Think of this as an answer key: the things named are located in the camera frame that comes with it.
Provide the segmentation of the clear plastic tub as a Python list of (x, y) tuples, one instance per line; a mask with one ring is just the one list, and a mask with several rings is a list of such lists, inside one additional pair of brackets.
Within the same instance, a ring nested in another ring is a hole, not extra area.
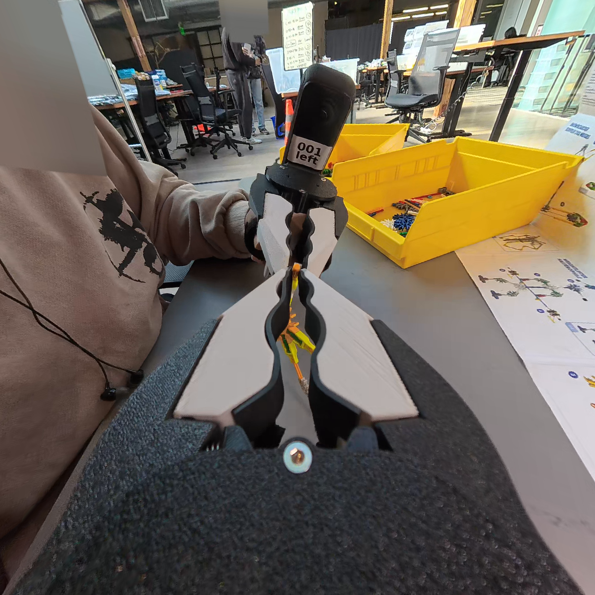
[[(271, 48), (265, 51), (268, 56), (269, 64), (272, 70), (274, 87), (277, 93), (298, 92), (301, 85), (301, 71), (284, 69), (283, 48)], [(356, 73), (358, 69), (359, 58), (349, 58), (337, 61), (328, 61), (323, 63), (333, 70), (343, 72), (356, 82)]]

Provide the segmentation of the toy construction model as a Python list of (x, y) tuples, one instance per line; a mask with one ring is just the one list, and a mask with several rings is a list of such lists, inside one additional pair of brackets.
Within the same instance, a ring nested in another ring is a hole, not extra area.
[(299, 273), (301, 265), (295, 263), (292, 267), (292, 289), (289, 300), (289, 321), (286, 328), (279, 336), (279, 342), (283, 347), (288, 359), (291, 361), (296, 371), (301, 390), (307, 396), (309, 393), (309, 380), (303, 375), (299, 366), (298, 350), (304, 350), (310, 355), (314, 353), (316, 346), (311, 342), (308, 336), (299, 328), (299, 322), (295, 320), (296, 313), (292, 310), (292, 301), (299, 285)]

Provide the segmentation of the white flip chart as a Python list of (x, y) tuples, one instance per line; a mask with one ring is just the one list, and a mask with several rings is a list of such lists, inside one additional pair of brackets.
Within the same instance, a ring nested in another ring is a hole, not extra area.
[(304, 70), (314, 63), (314, 4), (309, 1), (281, 11), (284, 70)]

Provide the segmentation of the gridded glass window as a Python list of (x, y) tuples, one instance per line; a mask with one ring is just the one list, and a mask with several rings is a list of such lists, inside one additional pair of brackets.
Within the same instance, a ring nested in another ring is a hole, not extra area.
[(530, 32), (583, 31), (531, 54), (513, 108), (571, 117), (578, 112), (594, 63), (594, 1), (540, 1)]

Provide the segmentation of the wooden column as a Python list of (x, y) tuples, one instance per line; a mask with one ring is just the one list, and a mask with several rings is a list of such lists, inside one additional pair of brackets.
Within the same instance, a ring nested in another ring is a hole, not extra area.
[(387, 53), (389, 50), (390, 44), (390, 34), (392, 31), (392, 15), (393, 15), (393, 0), (385, 0), (384, 1), (384, 11), (383, 11), (383, 30), (382, 30), (382, 37), (381, 37), (381, 47), (380, 47), (380, 55), (381, 59), (387, 58)]

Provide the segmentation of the person's beige hoodie torso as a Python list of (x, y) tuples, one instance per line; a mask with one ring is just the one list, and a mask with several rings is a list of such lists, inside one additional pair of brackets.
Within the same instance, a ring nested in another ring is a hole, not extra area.
[[(106, 175), (1, 167), (1, 260), (77, 342), (140, 369), (161, 329), (167, 260), (142, 222), (145, 161), (90, 111)], [(107, 372), (112, 386), (127, 385), (124, 372)], [(93, 360), (1, 295), (1, 590), (114, 406), (100, 399), (104, 387)]]

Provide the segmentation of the person's left forearm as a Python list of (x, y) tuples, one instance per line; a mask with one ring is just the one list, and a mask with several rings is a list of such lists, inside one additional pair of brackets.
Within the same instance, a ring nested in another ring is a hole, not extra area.
[(176, 265), (197, 259), (247, 259), (249, 215), (243, 189), (200, 192), (158, 165), (141, 162), (142, 222), (161, 257)]

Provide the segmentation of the black metal pole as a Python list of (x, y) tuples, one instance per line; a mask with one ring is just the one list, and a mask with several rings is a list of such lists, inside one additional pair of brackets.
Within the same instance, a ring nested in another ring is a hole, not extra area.
[(509, 85), (505, 94), (505, 97), (501, 103), (499, 113), (496, 117), (495, 123), (491, 130), (489, 141), (491, 142), (498, 142), (500, 136), (502, 134), (503, 128), (505, 126), (506, 120), (512, 108), (512, 104), (515, 99), (515, 95), (519, 89), (519, 86), (522, 82), (525, 70), (530, 60), (532, 50), (523, 50), (514, 49), (514, 48), (502, 48), (502, 49), (511, 49), (520, 52), (520, 56), (517, 60), (514, 72), (510, 78)]
[(444, 120), (442, 130), (438, 138), (448, 139), (457, 136), (469, 136), (470, 134), (464, 130), (457, 131), (457, 123), (461, 113), (462, 104), (469, 85), (469, 80), (472, 73), (472, 64), (467, 63), (464, 71), (453, 71), (446, 74), (446, 80), (453, 82), (450, 96), (447, 102), (447, 107), (444, 113)]

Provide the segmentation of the black mesh office chair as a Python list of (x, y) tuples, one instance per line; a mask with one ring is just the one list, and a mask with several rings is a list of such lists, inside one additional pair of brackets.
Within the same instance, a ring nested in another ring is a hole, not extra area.
[(397, 113), (390, 123), (407, 124), (405, 137), (422, 143), (432, 140), (423, 121), (425, 109), (438, 106), (443, 97), (446, 72), (452, 58), (459, 28), (449, 28), (424, 34), (413, 69), (408, 78), (406, 92), (400, 92), (400, 80), (390, 82), (385, 106)]
[(168, 152), (171, 135), (159, 112), (153, 80), (152, 78), (135, 78), (134, 83), (137, 90), (136, 101), (142, 135), (151, 153), (152, 161), (176, 175), (172, 167), (177, 166), (182, 170), (185, 169), (186, 159), (172, 159)]
[(200, 72), (197, 65), (182, 66), (181, 70), (197, 101), (198, 120), (203, 125), (205, 140), (209, 141), (212, 158), (216, 160), (219, 150), (223, 147), (233, 149), (239, 157), (242, 156), (239, 145), (246, 145), (248, 150), (252, 151), (253, 147), (249, 141), (232, 138), (233, 120), (238, 120), (242, 111), (236, 108), (230, 109), (227, 104), (224, 107), (218, 106), (206, 85), (204, 74)]

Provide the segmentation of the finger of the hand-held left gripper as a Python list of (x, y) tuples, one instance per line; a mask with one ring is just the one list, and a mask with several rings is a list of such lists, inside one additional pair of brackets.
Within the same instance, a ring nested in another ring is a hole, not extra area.
[(264, 194), (263, 215), (258, 221), (257, 240), (264, 255), (264, 278), (285, 270), (292, 258), (290, 247), (293, 205), (280, 195)]
[(333, 210), (318, 207), (310, 209), (303, 226), (302, 267), (319, 278), (337, 245), (336, 214)]

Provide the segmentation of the black hoodie drawstring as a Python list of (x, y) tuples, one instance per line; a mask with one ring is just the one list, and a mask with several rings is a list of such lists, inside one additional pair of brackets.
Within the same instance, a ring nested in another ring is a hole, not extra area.
[[(112, 364), (96, 354), (94, 354), (90, 349), (84, 347), (79, 342), (77, 342), (73, 337), (69, 335), (61, 326), (57, 323), (52, 321), (49, 317), (43, 315), (39, 312), (32, 304), (29, 297), (26, 295), (24, 290), (20, 287), (18, 282), (15, 280), (11, 272), (9, 271), (8, 267), (5, 265), (4, 261), (1, 260), (1, 268), (4, 271), (5, 275), (7, 276), (9, 282), (13, 286), (14, 289), (20, 295), (19, 297), (15, 297), (12, 294), (8, 293), (7, 291), (1, 290), (1, 295), (6, 297), (8, 300), (22, 306), (26, 309), (34, 319), (34, 322), (41, 327), (41, 329), (49, 332), (53, 336), (62, 339), (63, 341), (67, 342), (69, 345), (75, 347), (77, 350), (85, 354), (88, 358), (93, 360), (100, 369), (102, 376), (105, 381), (105, 387), (103, 392), (100, 395), (100, 399), (106, 402), (114, 402), (116, 399), (123, 394), (127, 389), (135, 390), (135, 388), (141, 383), (141, 381), (145, 377), (145, 373), (143, 369), (130, 369), (126, 367), (121, 367), (119, 365)], [(107, 369), (114, 369), (117, 371), (124, 372), (128, 375), (128, 383), (125, 387), (116, 388), (112, 386), (111, 381), (108, 376)]]

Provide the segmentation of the yellow plastic bin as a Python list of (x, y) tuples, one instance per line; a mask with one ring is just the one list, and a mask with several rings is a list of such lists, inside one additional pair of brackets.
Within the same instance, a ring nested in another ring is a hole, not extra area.
[[(332, 181), (348, 227), (399, 267), (411, 266), (530, 224), (584, 161), (580, 155), (457, 138), (347, 161)], [(368, 217), (400, 199), (447, 187), (455, 195), (422, 206), (406, 237)]]
[(295, 153), (296, 148), (306, 151), (308, 145), (313, 145), (310, 150), (313, 155), (318, 153), (316, 148), (322, 148), (322, 156), (327, 157), (325, 166), (332, 162), (335, 167), (339, 163), (402, 149), (409, 125), (345, 124), (340, 133), (337, 126), (330, 128), (328, 131), (324, 126), (313, 124), (295, 126), (286, 148)]

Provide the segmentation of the toy instruction sheet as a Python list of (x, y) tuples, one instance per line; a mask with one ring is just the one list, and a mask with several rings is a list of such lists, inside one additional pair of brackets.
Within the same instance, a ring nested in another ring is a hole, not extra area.
[(594, 66), (546, 148), (583, 160), (531, 224), (456, 254), (594, 477)]

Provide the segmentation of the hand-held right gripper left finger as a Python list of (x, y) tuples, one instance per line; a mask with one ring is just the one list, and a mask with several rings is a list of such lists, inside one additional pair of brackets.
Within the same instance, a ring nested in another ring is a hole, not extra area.
[(289, 322), (292, 270), (264, 281), (218, 319), (173, 411), (215, 425), (275, 425), (284, 404), (277, 341)]

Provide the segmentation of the white slanted pole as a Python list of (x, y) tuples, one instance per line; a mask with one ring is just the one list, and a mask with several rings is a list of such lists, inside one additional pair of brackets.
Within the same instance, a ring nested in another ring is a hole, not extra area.
[(129, 103), (128, 99), (126, 98), (126, 94), (125, 94), (125, 92), (122, 88), (122, 85), (120, 83), (120, 79), (117, 76), (117, 70), (109, 58), (107, 58), (107, 57), (104, 57), (104, 58), (105, 58), (105, 62), (107, 64), (107, 67), (109, 70), (109, 75), (112, 79), (112, 82), (114, 83), (115, 88), (123, 102), (123, 108), (124, 108), (124, 111), (126, 112), (126, 115), (129, 119), (130, 126), (131, 126), (132, 130), (134, 131), (134, 135), (136, 136), (136, 138), (138, 140), (138, 143), (136, 143), (135, 146), (140, 148), (140, 151), (143, 154), (146, 161), (152, 162), (151, 153), (149, 152), (148, 147), (145, 144), (142, 132), (141, 132), (140, 128), (138, 127), (138, 123), (135, 119), (135, 116), (134, 116), (132, 110), (131, 110), (130, 103)]

